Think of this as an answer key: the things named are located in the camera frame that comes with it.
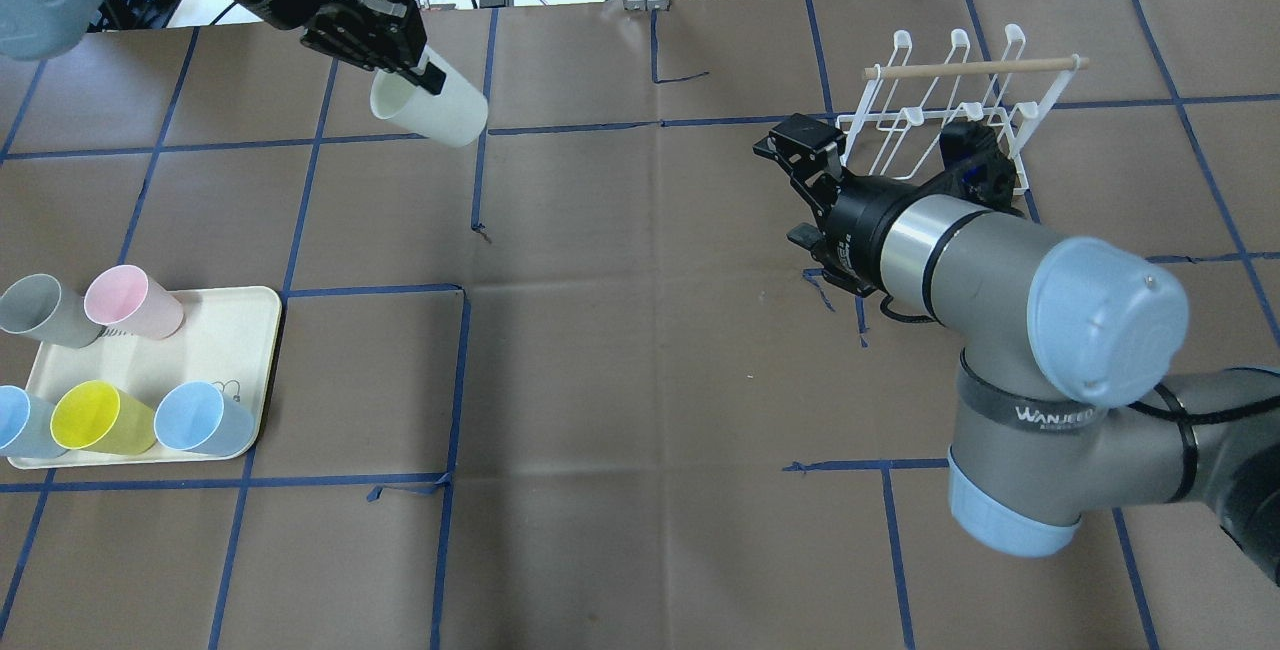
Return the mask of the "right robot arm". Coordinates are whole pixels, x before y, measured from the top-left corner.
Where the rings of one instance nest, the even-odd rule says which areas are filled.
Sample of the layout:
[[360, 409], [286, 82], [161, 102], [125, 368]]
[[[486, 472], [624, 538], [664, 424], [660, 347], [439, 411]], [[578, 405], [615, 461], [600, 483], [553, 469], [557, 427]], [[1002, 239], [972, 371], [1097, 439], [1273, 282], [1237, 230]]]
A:
[[1276, 369], [1171, 375], [1189, 325], [1178, 278], [1021, 218], [991, 127], [946, 123], [942, 171], [922, 186], [856, 177], [845, 145], [837, 127], [792, 114], [754, 152], [812, 209], [788, 241], [829, 284], [963, 337], [955, 521], [996, 551], [1048, 557], [1087, 512], [1199, 502], [1276, 581]]

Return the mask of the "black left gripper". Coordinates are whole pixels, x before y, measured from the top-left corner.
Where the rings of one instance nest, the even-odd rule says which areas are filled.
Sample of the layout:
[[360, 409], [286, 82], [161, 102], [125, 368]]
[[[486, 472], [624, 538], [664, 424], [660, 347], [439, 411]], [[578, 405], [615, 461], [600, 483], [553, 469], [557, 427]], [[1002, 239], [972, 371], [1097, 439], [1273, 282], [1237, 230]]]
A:
[[300, 44], [362, 70], [399, 70], [434, 97], [447, 81], [447, 70], [421, 58], [426, 32], [415, 0], [332, 0], [306, 22]]

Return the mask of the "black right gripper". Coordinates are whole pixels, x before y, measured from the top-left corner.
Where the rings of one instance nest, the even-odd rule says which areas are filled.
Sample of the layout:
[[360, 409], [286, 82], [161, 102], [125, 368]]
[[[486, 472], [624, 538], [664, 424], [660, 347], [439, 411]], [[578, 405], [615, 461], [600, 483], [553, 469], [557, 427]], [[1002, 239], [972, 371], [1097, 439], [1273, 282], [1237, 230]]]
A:
[[860, 276], [849, 255], [840, 250], [852, 226], [847, 209], [837, 211], [844, 189], [851, 188], [841, 161], [846, 141], [847, 136], [837, 125], [794, 113], [758, 141], [753, 152], [777, 162], [790, 188], [810, 209], [813, 221], [788, 230], [790, 243], [800, 246], [819, 264], [828, 284], [854, 296], [870, 296], [877, 287]]

